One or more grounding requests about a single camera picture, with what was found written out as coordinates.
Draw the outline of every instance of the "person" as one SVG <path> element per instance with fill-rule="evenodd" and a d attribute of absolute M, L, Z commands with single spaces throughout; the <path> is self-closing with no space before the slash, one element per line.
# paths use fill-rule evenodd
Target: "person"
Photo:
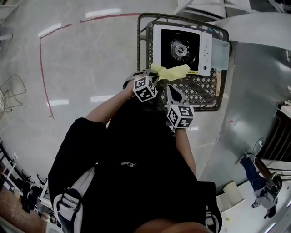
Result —
<path fill-rule="evenodd" d="M 71 125 L 48 176 L 52 204 L 95 167 L 81 232 L 219 232 L 216 187 L 197 181 L 185 129 L 174 137 L 164 112 L 144 111 L 133 83 Z"/>
<path fill-rule="evenodd" d="M 246 171 L 246 176 L 251 183 L 254 190 L 254 195 L 256 197 L 256 200 L 252 204 L 252 208 L 262 205 L 267 209 L 267 214 L 264 218 L 274 217 L 277 212 L 276 205 L 278 203 L 278 197 L 270 192 L 268 183 L 265 178 L 261 177 L 256 171 L 256 167 L 249 156 L 243 156 L 241 159 L 241 165 Z"/>

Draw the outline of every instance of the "metal rack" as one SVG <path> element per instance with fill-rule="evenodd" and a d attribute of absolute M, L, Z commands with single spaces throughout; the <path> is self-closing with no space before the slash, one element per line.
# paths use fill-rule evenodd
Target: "metal rack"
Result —
<path fill-rule="evenodd" d="M 143 21 L 148 22 L 141 28 Z M 205 22 L 193 20 L 176 15 L 165 15 L 156 13 L 143 13 L 137 22 L 137 70 L 140 70 L 141 41 L 146 43 L 145 68 L 150 67 L 153 61 L 153 27 L 154 25 L 174 25 L 185 28 L 195 28 L 212 34 L 213 38 L 229 42 L 228 32 L 222 28 L 210 25 Z M 219 96 L 216 96 L 216 70 L 211 69 L 210 76 L 187 74 L 186 78 L 174 81 L 160 80 L 157 83 L 158 96 L 150 103 L 157 111 L 166 111 L 166 85 L 172 84 L 179 88 L 188 97 L 189 103 L 195 111 L 217 111 L 221 106 L 226 71 L 221 72 L 221 87 Z"/>

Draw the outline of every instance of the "hand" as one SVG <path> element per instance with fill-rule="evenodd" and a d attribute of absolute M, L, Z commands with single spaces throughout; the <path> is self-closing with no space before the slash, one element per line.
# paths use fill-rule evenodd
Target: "hand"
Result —
<path fill-rule="evenodd" d="M 130 97 L 134 95 L 134 92 L 133 92 L 134 83 L 135 83 L 134 80 L 129 81 L 126 88 L 124 89 Z"/>

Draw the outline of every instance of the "backpack strap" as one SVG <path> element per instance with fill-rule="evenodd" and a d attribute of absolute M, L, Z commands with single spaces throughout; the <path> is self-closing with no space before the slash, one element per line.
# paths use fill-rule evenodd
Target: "backpack strap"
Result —
<path fill-rule="evenodd" d="M 95 167 L 86 171 L 71 188 L 55 197 L 53 208 L 55 217 L 66 233 L 80 233 L 83 217 L 82 197 L 85 195 L 95 175 Z"/>

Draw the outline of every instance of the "person in blue jeans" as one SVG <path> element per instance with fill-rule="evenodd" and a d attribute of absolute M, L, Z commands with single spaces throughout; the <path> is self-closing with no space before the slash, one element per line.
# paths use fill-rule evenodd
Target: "person in blue jeans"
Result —
<path fill-rule="evenodd" d="M 256 197 L 255 202 L 252 204 L 252 208 L 262 205 L 267 209 L 267 215 L 264 218 L 273 217 L 277 212 L 276 205 L 278 203 L 278 197 L 270 193 L 268 183 L 265 178 L 261 177 L 256 171 L 256 167 L 250 157 L 245 155 L 241 159 L 241 165 L 246 171 L 246 177 L 251 183 Z"/>

